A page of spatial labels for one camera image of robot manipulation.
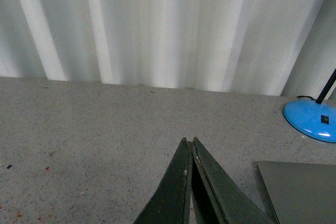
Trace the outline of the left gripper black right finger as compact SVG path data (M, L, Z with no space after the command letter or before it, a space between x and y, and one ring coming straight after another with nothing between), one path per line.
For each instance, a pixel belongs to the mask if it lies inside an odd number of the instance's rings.
M192 141L192 151L197 223L274 223L239 189L198 138Z

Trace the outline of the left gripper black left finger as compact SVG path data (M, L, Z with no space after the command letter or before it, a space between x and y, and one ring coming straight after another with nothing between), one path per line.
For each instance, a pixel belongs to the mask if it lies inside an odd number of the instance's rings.
M192 148L182 138L158 188L135 223L189 223L192 181Z

